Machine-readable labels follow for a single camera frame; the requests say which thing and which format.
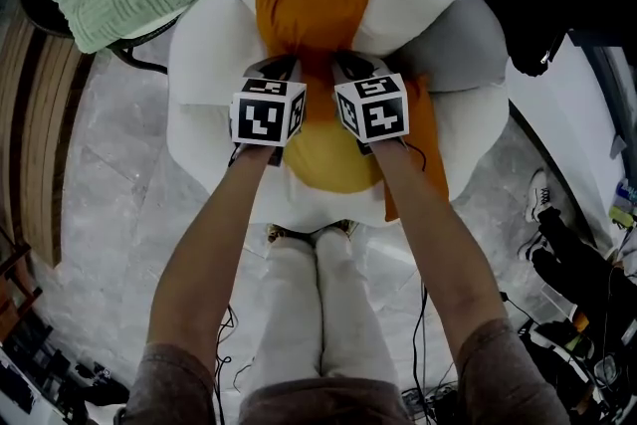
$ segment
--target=orange pillow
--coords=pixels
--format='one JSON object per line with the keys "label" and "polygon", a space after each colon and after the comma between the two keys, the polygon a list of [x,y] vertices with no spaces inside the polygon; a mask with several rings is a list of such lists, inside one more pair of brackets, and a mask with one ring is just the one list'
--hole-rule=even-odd
{"label": "orange pillow", "polygon": [[[270,56],[293,54],[303,66],[308,84],[306,124],[284,151],[284,161],[307,186],[353,193],[382,177],[375,158],[360,155],[355,139],[338,129],[333,100],[332,54],[351,48],[368,0],[256,0],[257,26]],[[447,180],[436,134],[436,119],[426,92],[426,80],[406,82],[410,133],[405,140],[427,156],[425,174],[445,196]],[[322,142],[318,149],[318,140]],[[412,152],[414,164],[422,156]],[[398,217],[385,186],[387,221]]]}

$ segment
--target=forearm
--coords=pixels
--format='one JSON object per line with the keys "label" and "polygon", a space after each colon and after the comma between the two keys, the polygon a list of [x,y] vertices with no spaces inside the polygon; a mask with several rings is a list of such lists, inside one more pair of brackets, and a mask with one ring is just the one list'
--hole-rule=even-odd
{"label": "forearm", "polygon": [[242,153],[177,244],[152,303],[148,342],[177,345],[215,368],[215,338],[272,148]]}
{"label": "forearm", "polygon": [[495,277],[471,233],[404,147],[384,141],[372,148],[455,357],[479,325],[506,317]]}

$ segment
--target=gray pillow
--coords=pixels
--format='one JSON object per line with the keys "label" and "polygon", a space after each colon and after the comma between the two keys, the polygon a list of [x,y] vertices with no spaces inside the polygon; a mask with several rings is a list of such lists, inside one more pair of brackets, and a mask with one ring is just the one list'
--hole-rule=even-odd
{"label": "gray pillow", "polygon": [[430,93],[450,93],[501,84],[508,58],[505,34],[485,1],[456,0],[385,61],[407,77],[428,74]]}

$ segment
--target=marble floor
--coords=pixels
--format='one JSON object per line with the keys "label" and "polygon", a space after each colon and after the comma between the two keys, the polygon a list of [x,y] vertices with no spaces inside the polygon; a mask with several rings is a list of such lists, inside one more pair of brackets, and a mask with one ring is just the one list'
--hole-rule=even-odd
{"label": "marble floor", "polygon": [[[165,63],[170,37],[168,32],[139,47],[136,55]],[[71,359],[109,367],[126,384],[132,383],[143,350],[159,276],[207,198],[166,149],[167,101],[165,76],[131,68],[109,52],[98,54],[68,156],[63,262],[53,271],[33,258],[35,278],[44,291],[36,311],[54,327],[52,341]],[[538,319],[551,319],[557,308],[541,291],[542,282],[532,267],[517,257],[519,245],[534,233],[523,211],[529,179],[540,166],[540,155],[510,120],[453,205],[487,254],[502,290]],[[557,201],[565,202],[556,182],[551,184]],[[567,204],[561,207],[568,209]],[[404,234],[399,225],[359,226],[353,242],[401,388],[410,388],[420,281]],[[232,357],[222,379],[230,421],[241,399],[233,378],[250,362],[264,324],[260,278],[265,252],[265,225],[253,225],[231,302],[239,325],[221,349],[222,355]],[[515,324],[524,322],[516,309],[510,313]],[[449,368],[451,356],[431,304],[425,323],[425,386],[433,387]],[[246,374],[237,380],[239,389]],[[445,380],[455,377],[452,367]]]}

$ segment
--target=chair leg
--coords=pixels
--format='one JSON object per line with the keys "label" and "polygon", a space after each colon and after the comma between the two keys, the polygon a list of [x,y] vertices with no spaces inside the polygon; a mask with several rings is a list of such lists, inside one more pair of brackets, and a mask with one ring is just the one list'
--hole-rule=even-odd
{"label": "chair leg", "polygon": [[168,68],[166,68],[165,66],[161,66],[159,64],[147,63],[145,61],[139,61],[138,59],[136,59],[132,55],[132,48],[129,48],[128,50],[117,49],[117,50],[112,50],[112,52],[117,57],[119,57],[122,62],[128,64],[129,66],[133,66],[134,68],[137,68],[138,70],[156,71],[158,73],[168,75]]}

